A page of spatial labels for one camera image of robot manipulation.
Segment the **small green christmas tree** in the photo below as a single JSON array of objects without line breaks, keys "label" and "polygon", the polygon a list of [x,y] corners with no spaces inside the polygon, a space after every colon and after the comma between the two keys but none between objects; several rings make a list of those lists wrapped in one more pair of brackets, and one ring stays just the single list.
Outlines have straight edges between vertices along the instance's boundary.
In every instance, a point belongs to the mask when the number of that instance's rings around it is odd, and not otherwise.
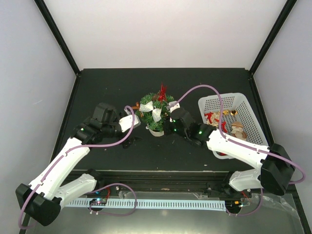
[{"label": "small green christmas tree", "polygon": [[167,106],[172,101],[174,101],[174,97],[171,95],[149,93],[134,106],[136,115],[153,136],[161,137],[165,135],[164,124],[169,118]]}]

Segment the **silver bow ornament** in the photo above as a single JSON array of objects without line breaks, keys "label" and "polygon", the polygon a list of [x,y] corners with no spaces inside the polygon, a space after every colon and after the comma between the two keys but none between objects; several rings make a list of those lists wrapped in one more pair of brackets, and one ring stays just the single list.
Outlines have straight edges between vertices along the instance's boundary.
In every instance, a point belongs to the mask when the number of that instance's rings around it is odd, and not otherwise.
[{"label": "silver bow ornament", "polygon": [[153,102],[150,101],[147,104],[141,104],[140,105],[140,112],[152,112],[152,118],[154,122],[159,122],[161,120],[161,108],[156,108],[153,105]]}]

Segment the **red star ornament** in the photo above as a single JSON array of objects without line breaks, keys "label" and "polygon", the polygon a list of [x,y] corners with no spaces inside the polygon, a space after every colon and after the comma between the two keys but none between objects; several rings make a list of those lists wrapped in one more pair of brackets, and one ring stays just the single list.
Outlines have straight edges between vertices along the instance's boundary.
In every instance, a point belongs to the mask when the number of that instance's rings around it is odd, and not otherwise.
[{"label": "red star ornament", "polygon": [[163,83],[161,84],[160,87],[160,91],[158,93],[158,101],[160,101],[161,103],[163,101],[167,101],[167,97],[166,97],[166,91],[167,91],[167,86],[164,86]]}]

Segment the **pine cone ornament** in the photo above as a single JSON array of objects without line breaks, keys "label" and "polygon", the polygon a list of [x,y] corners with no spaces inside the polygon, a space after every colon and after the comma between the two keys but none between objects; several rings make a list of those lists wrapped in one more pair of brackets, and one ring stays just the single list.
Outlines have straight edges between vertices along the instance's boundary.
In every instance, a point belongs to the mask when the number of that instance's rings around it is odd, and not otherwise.
[{"label": "pine cone ornament", "polygon": [[152,101],[156,101],[158,100],[159,98],[159,94],[155,94],[153,97],[152,97]]}]

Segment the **orange ribbon bow ornament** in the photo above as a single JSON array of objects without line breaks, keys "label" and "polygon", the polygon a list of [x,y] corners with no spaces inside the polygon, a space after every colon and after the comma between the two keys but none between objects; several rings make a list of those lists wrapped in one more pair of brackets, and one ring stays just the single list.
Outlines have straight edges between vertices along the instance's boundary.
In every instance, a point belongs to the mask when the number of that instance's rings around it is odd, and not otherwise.
[{"label": "orange ribbon bow ornament", "polygon": [[138,111],[140,109],[140,103],[139,102],[136,102],[135,106],[132,106],[132,109],[134,111]]}]

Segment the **white plastic basket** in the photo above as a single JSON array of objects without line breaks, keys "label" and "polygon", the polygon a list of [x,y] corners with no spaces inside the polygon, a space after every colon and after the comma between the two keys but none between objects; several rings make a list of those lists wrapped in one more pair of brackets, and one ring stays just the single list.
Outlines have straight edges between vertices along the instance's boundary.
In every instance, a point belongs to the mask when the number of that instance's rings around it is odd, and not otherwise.
[{"label": "white plastic basket", "polygon": [[[235,121],[241,122],[244,126],[244,132],[247,134],[247,143],[253,145],[268,146],[265,135],[261,126],[250,106],[247,98],[242,93],[227,93],[222,94],[223,110],[237,110],[238,114],[222,115],[222,121],[226,121],[227,133],[232,131],[231,124]],[[220,111],[220,101],[217,95],[202,97],[198,100],[198,107],[204,123],[207,120],[204,116],[205,113]]]}]

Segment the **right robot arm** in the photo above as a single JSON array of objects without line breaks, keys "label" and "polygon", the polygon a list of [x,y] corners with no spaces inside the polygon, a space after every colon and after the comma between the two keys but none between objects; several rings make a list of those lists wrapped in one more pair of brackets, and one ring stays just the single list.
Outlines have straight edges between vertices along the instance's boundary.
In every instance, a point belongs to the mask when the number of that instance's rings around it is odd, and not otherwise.
[{"label": "right robot arm", "polygon": [[214,126],[197,123],[184,108],[168,108],[169,116],[164,127],[167,134],[177,134],[191,144],[205,147],[240,160],[252,167],[246,171],[229,172],[213,190],[225,196],[234,196],[247,189],[263,188],[274,195],[284,195],[295,167],[283,146],[256,145],[222,135]]}]

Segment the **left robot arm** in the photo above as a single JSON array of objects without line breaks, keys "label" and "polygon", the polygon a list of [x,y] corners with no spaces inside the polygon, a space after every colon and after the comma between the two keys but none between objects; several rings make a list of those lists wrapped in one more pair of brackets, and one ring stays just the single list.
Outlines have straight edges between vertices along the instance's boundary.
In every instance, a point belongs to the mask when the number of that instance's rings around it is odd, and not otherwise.
[{"label": "left robot arm", "polygon": [[63,182],[92,148],[120,145],[128,140],[132,130],[139,125],[140,120],[132,107],[125,106],[124,114],[121,115],[112,105],[98,104],[93,115],[75,127],[63,149],[47,168],[29,184],[22,183],[17,187],[19,227],[27,229],[22,224],[24,214],[47,226],[73,200],[88,193],[102,193],[105,183],[94,170],[83,173],[66,185]]}]

